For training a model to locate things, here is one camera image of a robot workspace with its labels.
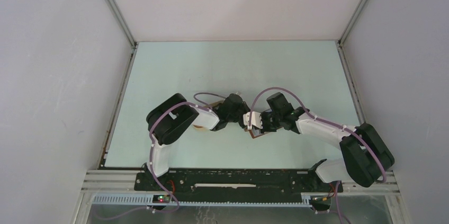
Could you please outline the brown leather card holder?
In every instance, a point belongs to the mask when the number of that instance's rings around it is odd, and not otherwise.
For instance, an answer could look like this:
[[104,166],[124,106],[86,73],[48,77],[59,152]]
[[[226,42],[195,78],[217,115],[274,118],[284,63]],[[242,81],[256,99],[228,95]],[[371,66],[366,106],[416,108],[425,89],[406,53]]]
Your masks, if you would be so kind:
[[282,129],[282,126],[280,126],[278,122],[274,121],[274,113],[271,109],[267,109],[262,113],[256,112],[256,114],[260,115],[260,125],[262,127],[259,128],[256,125],[252,125],[252,128],[250,130],[248,129],[250,113],[247,112],[243,115],[244,130],[246,132],[249,132],[253,139],[264,136],[271,132],[277,132],[278,130]]

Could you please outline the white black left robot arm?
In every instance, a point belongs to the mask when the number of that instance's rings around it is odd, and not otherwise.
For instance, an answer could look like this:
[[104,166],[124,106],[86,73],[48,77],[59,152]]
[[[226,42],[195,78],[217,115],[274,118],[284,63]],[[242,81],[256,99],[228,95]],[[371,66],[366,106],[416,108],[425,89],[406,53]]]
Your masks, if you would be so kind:
[[230,94],[222,102],[199,106],[176,93],[150,111],[146,116],[151,140],[147,169],[147,184],[154,190],[167,185],[171,145],[190,127],[209,131],[224,129],[229,123],[246,128],[244,116],[250,112],[247,103],[237,94]]

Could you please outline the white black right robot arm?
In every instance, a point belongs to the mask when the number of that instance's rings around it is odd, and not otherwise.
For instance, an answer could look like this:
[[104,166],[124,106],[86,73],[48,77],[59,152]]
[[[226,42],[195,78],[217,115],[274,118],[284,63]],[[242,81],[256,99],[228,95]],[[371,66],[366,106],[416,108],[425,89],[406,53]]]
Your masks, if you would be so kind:
[[348,126],[317,116],[303,103],[294,108],[284,94],[278,92],[267,98],[268,110],[247,113],[248,128],[260,133],[278,129],[299,135],[316,137],[341,152],[340,159],[323,159],[311,167],[308,184],[322,191],[330,182],[352,179],[362,187],[386,181],[386,172],[395,158],[374,126],[362,123]]

